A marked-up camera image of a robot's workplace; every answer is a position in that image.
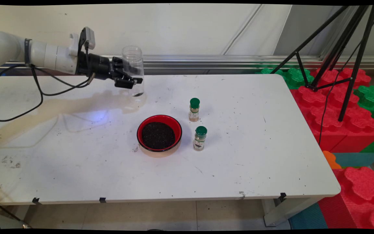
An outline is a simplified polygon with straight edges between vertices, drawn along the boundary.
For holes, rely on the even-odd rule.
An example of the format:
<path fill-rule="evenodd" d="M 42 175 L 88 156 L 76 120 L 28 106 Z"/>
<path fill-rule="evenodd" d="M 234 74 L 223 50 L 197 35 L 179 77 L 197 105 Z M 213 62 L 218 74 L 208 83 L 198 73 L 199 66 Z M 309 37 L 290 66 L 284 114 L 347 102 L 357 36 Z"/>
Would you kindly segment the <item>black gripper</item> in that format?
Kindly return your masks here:
<path fill-rule="evenodd" d="M 142 84 L 143 76 L 135 77 L 124 75 L 123 72 L 142 72 L 142 63 L 130 62 L 120 57 L 109 59 L 96 54 L 79 52 L 77 59 L 76 75 L 84 75 L 95 79 L 113 79 L 114 86 L 132 89 Z"/>

